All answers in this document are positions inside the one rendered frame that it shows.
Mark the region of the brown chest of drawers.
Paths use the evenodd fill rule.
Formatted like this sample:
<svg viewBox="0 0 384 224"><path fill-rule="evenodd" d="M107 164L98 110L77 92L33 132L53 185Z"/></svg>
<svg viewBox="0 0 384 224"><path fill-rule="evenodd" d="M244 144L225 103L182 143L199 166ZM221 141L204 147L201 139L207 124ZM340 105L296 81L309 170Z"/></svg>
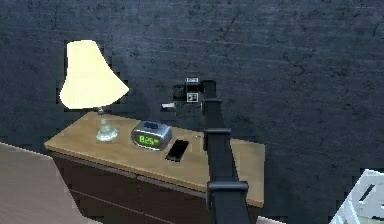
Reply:
<svg viewBox="0 0 384 224"><path fill-rule="evenodd" d="M209 180L203 134L174 127L175 139L189 143L179 162L166 159L167 150L140 148L131 140L135 119L106 117L119 136L96 140L100 117L89 112L45 143L79 208L96 215L91 204L111 205L104 222L132 224L213 224L206 206Z"/></svg>

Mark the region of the silver digital alarm clock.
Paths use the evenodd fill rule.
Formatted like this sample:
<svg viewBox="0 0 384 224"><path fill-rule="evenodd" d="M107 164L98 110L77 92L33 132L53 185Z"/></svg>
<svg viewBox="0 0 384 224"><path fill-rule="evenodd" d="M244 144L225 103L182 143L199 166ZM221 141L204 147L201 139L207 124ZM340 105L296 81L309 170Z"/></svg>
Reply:
<svg viewBox="0 0 384 224"><path fill-rule="evenodd" d="M169 126L162 123L141 121L132 130L131 139L138 147L162 151L172 139L172 130Z"/></svg>

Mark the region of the cream shade table lamp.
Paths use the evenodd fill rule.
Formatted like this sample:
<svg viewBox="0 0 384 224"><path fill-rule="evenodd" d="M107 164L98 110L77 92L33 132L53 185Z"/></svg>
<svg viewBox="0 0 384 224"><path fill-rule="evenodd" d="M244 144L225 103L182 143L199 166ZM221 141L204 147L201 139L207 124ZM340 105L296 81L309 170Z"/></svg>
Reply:
<svg viewBox="0 0 384 224"><path fill-rule="evenodd" d="M112 71L93 40L78 40L67 44L66 77L59 98L68 109L97 108L101 120L96 139L109 142L118 136L104 118L109 106L129 92L129 87Z"/></svg>

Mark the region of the black cell phone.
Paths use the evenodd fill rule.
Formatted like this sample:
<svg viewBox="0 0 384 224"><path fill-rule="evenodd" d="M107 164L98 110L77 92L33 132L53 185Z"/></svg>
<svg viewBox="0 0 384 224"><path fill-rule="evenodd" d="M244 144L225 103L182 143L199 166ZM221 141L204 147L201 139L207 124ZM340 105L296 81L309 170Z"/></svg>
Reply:
<svg viewBox="0 0 384 224"><path fill-rule="evenodd" d="M189 145L188 141L176 140L175 143L172 145L171 149L169 150L165 159L173 162L180 162L188 145Z"/></svg>

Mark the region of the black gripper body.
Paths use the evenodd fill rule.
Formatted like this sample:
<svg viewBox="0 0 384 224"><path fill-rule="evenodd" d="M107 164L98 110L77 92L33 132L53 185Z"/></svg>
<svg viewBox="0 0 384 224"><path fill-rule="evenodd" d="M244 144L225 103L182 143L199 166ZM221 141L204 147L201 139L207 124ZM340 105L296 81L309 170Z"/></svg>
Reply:
<svg viewBox="0 0 384 224"><path fill-rule="evenodd" d="M200 107L199 85L178 84L173 87L173 100L177 116L187 116Z"/></svg>

